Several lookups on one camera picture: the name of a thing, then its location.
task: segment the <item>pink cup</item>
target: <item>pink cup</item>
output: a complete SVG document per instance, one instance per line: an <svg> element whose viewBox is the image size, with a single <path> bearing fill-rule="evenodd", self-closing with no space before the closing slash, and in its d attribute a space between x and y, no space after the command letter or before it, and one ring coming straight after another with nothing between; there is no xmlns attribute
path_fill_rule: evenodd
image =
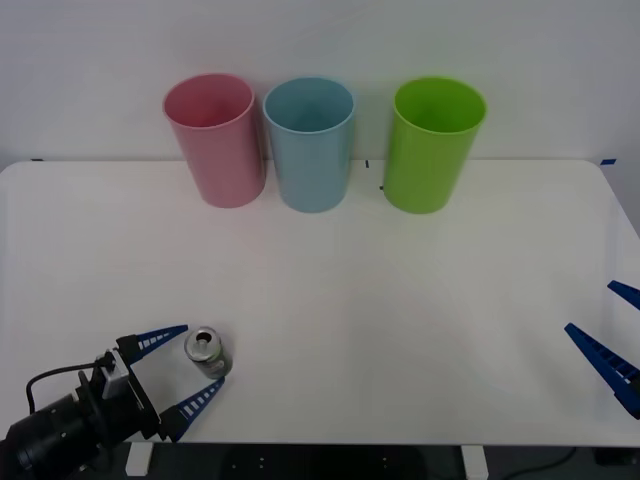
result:
<svg viewBox="0 0 640 480"><path fill-rule="evenodd" d="M207 203L240 207L260 195L259 113L247 82L222 73L190 78L169 91L164 113Z"/></svg>

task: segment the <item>can top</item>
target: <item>can top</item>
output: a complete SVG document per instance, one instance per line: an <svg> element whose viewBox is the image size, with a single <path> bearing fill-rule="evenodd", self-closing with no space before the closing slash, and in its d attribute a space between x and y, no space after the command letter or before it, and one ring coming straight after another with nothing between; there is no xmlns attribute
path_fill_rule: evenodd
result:
<svg viewBox="0 0 640 480"><path fill-rule="evenodd" d="M206 362L216 357L220 350L220 337L210 327L194 330L184 341L184 351L194 362Z"/></svg>

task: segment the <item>soda can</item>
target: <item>soda can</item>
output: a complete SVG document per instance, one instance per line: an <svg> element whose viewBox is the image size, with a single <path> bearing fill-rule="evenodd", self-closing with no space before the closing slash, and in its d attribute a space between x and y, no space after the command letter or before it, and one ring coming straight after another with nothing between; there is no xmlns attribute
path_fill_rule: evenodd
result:
<svg viewBox="0 0 640 480"><path fill-rule="evenodd" d="M220 335L211 327L200 327L184 341L187 357L207 377L217 380L231 370L231 356L225 350Z"/></svg>

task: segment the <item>plastic cup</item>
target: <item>plastic cup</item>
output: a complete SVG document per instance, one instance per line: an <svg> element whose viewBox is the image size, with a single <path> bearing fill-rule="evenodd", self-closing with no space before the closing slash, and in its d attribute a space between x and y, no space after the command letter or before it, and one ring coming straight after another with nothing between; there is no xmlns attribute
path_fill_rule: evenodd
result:
<svg viewBox="0 0 640 480"><path fill-rule="evenodd" d="M273 88L263 108L284 202L301 212L335 207L349 180L351 92L326 78L296 78Z"/></svg>
<svg viewBox="0 0 640 480"><path fill-rule="evenodd" d="M205 74L173 87L164 113L202 198L216 207L240 207L265 183L255 94L243 79Z"/></svg>
<svg viewBox="0 0 640 480"><path fill-rule="evenodd" d="M411 80L394 98L384 194L397 208L430 213L444 207L487 112L472 87L442 77Z"/></svg>

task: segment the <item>black cable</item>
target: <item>black cable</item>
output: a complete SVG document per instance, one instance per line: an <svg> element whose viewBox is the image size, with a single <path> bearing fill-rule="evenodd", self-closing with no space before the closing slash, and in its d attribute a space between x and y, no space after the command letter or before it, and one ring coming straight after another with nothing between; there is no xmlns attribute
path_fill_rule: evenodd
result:
<svg viewBox="0 0 640 480"><path fill-rule="evenodd" d="M35 405L35 402L33 401L33 393L31 392L31 388L33 387L34 383L36 383L39 380L42 380L43 378L51 377L53 375L59 375L61 373L67 373L67 372L75 372L77 370L86 370L88 368L94 368L98 365L99 365L99 362L83 363L81 365L71 365L69 367L55 368L53 370L49 370L48 372L44 372L44 373L41 373L40 375L36 375L35 377L33 377L31 380L29 380L29 383L27 383L27 401L29 402L29 414L35 413L36 411L36 405Z"/></svg>
<svg viewBox="0 0 640 480"><path fill-rule="evenodd" d="M577 451L578 449L576 447L573 447L571 450L569 450L569 452L567 452L566 455L564 455L562 458L559 458L555 462L551 462L546 465L539 465L537 467L529 467L529 468L523 468L522 470L516 470L515 472L510 473L506 477L503 477L502 480L513 480L514 478L519 477L520 475L526 475L528 473L535 473L535 472L542 472L543 470L550 470L552 468L559 467L560 465L565 464L569 460L571 460Z"/></svg>

